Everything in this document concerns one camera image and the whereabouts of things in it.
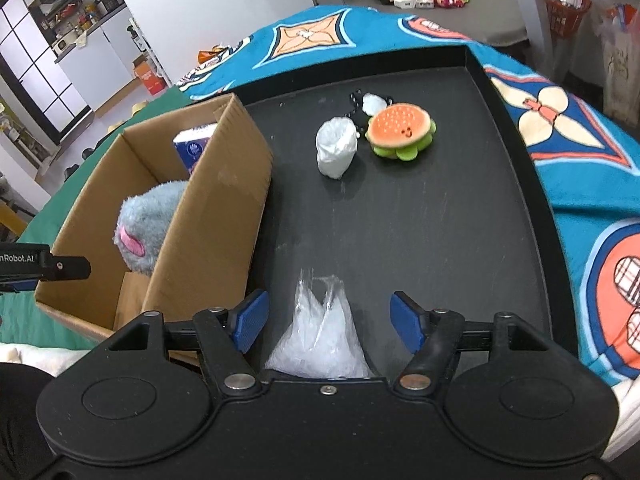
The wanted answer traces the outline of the large black tray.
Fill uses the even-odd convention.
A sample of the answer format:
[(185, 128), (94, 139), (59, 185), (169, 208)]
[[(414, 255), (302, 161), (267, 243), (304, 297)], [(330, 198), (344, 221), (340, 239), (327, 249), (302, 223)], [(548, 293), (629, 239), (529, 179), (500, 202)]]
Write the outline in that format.
[[(370, 92), (419, 105), (436, 122), (415, 160), (361, 142), (344, 176), (318, 171), (314, 137)], [(291, 323), (302, 274), (346, 288), (373, 369), (396, 377), (409, 352), (390, 297), (489, 322), (510, 311), (577, 348), (570, 278), (532, 160), (480, 60), (464, 44), (360, 54), (236, 89), (273, 154), (272, 180), (247, 285), (270, 315), (248, 358), (262, 367)]]

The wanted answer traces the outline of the orange cardboard box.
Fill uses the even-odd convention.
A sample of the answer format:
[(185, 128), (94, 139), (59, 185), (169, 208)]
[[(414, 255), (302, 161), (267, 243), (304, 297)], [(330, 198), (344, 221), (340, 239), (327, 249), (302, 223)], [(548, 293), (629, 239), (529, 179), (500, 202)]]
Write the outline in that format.
[(132, 62), (134, 66), (134, 76), (136, 76), (148, 90), (151, 96), (156, 96), (167, 88), (165, 79), (154, 70), (145, 54), (140, 54)]

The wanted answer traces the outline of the black stitched fabric toy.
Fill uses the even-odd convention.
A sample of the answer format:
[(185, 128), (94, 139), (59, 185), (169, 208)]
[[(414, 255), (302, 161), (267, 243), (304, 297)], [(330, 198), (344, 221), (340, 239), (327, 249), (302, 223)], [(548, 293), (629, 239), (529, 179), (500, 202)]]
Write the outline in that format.
[(355, 124), (359, 131), (368, 128), (370, 119), (385, 110), (393, 104), (390, 96), (378, 96), (370, 92), (362, 92), (360, 89), (355, 90), (349, 96), (349, 102), (352, 109), (346, 116)]

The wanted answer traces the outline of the black-framed glass door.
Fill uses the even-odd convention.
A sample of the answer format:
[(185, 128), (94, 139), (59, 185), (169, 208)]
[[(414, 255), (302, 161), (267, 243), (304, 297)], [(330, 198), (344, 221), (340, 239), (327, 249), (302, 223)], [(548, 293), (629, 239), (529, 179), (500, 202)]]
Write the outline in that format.
[(90, 112), (24, 0), (1, 0), (1, 75), (54, 144)]

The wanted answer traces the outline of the orange gift bag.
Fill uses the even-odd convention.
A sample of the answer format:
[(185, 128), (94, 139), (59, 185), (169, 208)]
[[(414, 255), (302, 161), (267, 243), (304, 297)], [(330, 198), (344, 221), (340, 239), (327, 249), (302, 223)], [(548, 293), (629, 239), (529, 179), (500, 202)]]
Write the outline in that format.
[(216, 46), (211, 47), (209, 50), (199, 50), (198, 64), (206, 63), (212, 58), (216, 58), (216, 56), (223, 54), (228, 50), (229, 50), (228, 46), (222, 46), (221, 44), (217, 44)]

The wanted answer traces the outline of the red basket under desk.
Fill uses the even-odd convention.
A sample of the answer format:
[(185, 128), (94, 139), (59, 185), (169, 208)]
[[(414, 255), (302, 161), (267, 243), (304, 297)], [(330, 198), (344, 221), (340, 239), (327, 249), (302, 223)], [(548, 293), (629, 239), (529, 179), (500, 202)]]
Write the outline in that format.
[(544, 0), (552, 34), (561, 39), (573, 38), (592, 6), (591, 0)]

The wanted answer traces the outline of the grey fluffy plush toy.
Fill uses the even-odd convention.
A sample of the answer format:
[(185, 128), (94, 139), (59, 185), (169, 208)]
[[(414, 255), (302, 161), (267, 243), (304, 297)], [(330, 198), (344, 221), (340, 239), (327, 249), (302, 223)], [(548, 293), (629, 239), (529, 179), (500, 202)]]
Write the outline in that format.
[(113, 242), (127, 268), (151, 276), (188, 182), (170, 181), (122, 202)]

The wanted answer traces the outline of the blue tissue pack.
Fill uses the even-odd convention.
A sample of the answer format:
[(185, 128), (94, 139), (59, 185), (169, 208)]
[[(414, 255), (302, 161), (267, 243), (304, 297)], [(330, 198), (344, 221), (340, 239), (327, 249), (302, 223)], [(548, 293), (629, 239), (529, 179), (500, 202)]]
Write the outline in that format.
[(190, 174), (192, 174), (195, 165), (203, 155), (206, 144), (216, 128), (216, 122), (193, 127), (180, 131), (172, 140), (183, 165)]

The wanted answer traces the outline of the clear plastic bag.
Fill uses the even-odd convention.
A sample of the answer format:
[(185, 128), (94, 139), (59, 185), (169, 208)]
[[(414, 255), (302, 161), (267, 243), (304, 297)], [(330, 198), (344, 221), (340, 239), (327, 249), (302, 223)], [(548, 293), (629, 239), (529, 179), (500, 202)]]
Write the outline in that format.
[(305, 379), (368, 379), (344, 282), (335, 275), (299, 275), (292, 322), (265, 362), (267, 370)]

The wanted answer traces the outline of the white kitchen cabinet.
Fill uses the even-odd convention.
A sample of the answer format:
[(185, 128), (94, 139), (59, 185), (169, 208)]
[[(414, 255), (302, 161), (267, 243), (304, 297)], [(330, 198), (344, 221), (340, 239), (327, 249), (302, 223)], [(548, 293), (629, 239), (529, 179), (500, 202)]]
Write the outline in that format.
[(128, 30), (131, 19), (123, 6), (88, 31), (83, 47), (73, 46), (56, 60), (94, 112), (136, 79), (134, 60), (142, 51)]

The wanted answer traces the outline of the blue patterned blanket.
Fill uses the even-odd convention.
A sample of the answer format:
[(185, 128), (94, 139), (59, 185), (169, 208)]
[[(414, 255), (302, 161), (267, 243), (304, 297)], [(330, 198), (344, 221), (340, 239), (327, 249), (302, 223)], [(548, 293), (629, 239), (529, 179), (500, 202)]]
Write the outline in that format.
[[(316, 6), (258, 29), (178, 83), (191, 100), (358, 54), (464, 44), (427, 18)], [(578, 351), (609, 385), (639, 375), (639, 145), (582, 99), (477, 41), (553, 210), (577, 302)]]

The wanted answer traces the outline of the orange hamburger plush toy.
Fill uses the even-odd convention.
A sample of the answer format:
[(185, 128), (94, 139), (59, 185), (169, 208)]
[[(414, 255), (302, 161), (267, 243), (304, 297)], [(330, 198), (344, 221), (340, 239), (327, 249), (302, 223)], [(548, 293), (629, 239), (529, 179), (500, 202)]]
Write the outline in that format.
[(422, 107), (396, 103), (374, 115), (364, 135), (378, 157), (411, 162), (428, 148), (436, 122)]

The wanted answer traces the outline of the brown cardboard box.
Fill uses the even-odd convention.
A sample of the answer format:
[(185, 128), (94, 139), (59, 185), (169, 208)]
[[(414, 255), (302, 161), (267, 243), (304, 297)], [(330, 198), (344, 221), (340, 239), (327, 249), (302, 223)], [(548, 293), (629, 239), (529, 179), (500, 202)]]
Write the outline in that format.
[(266, 139), (233, 94), (128, 127), (52, 247), (86, 258), (88, 278), (39, 284), (37, 307), (95, 340), (143, 311), (185, 321), (234, 307), (245, 295), (271, 169)]

